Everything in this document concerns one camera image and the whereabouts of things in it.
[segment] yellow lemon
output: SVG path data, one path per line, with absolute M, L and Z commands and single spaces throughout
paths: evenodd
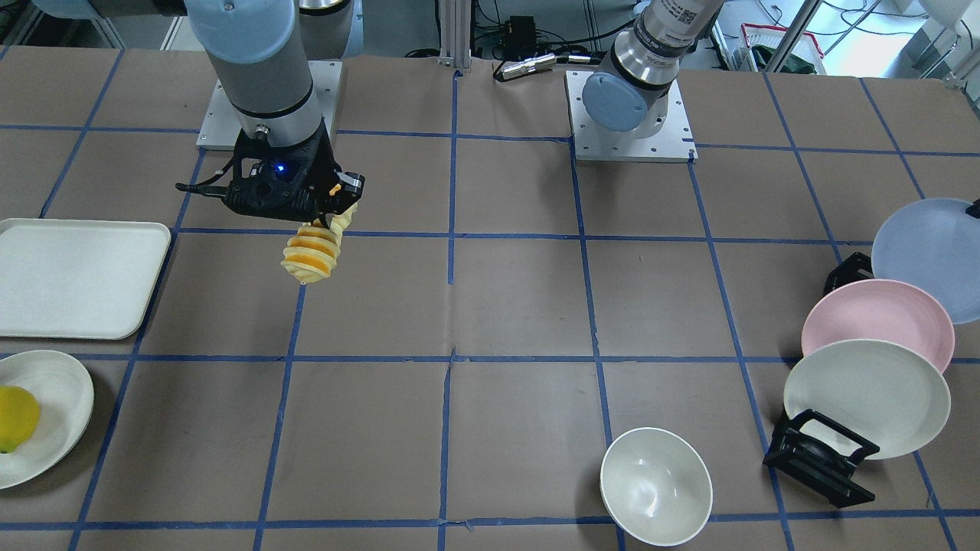
M 0 453 L 11 453 L 37 428 L 41 407 L 19 386 L 0 386 Z

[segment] light blue plate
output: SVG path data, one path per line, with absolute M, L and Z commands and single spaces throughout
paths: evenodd
M 954 324 L 980 320 L 980 219 L 959 199 L 924 199 L 892 215 L 871 248 L 875 277 L 931 294 Z

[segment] metal mounting plate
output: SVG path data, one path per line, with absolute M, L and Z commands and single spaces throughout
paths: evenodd
M 698 158 L 691 125 L 684 110 L 680 85 L 670 87 L 670 109 L 656 134 L 637 138 L 628 132 L 603 128 L 589 117 L 582 103 L 582 88 L 591 71 L 564 74 L 568 110 L 575 136 L 575 158 L 579 161 L 632 161 L 647 163 L 687 163 Z
M 333 118 L 337 111 L 340 97 L 340 73 L 342 64 L 339 61 L 311 61 L 310 73 L 313 75 L 313 90 L 317 93 L 320 110 L 323 111 L 323 122 L 333 137 Z M 238 132 L 242 129 L 235 110 L 228 102 L 228 97 L 221 88 L 221 83 L 215 85 L 208 104 L 208 113 L 201 123 L 201 133 L 197 135 L 197 146 L 208 151 L 232 151 Z

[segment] pink plate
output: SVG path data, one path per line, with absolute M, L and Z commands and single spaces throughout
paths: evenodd
M 939 373 L 950 365 L 956 344 L 946 309 L 922 289 L 892 279 L 858 281 L 823 297 L 803 325 L 803 353 L 854 338 L 900 344 Z

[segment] qr code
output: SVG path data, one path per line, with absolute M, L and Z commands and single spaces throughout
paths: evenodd
M 697 12 L 692 12 L 691 10 L 684 10 L 684 13 L 677 16 L 677 20 L 685 25 L 690 25 L 694 22 L 694 18 L 698 17 Z

